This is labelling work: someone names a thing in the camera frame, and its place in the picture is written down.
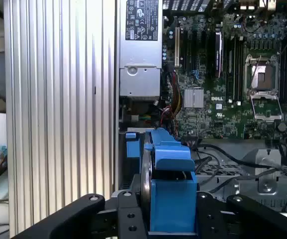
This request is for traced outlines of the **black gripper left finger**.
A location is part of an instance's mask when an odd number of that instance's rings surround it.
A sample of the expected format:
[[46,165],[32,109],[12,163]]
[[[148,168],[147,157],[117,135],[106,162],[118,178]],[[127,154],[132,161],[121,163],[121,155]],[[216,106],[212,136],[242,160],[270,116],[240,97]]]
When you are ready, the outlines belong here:
[[15,235],[16,239],[146,239],[135,193],[119,191],[109,200],[87,194]]

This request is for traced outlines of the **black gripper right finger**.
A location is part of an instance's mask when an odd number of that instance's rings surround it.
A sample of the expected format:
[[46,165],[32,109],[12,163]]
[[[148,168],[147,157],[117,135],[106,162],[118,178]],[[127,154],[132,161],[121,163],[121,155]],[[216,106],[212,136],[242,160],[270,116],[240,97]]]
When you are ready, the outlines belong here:
[[198,192],[197,239],[287,239],[287,217],[243,195],[225,202]]

